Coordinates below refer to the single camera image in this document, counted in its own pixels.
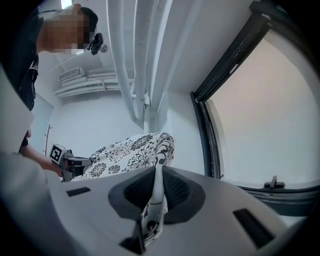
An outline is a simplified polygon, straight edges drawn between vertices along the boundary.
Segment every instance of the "wall-mounted air conditioner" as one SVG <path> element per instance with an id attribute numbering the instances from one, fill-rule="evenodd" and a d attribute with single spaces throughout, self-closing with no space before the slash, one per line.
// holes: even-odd
<path id="1" fill-rule="evenodd" d="M 71 80 L 74 80 L 74 79 L 79 79 L 79 78 L 82 78 L 85 76 L 85 71 L 82 69 L 82 67 L 76 67 L 76 68 L 73 68 L 67 72 L 64 72 L 62 74 L 60 74 L 58 76 L 58 80 L 59 82 L 62 83 L 62 86 L 64 86 L 63 84 L 68 82 L 68 81 L 71 81 Z"/>

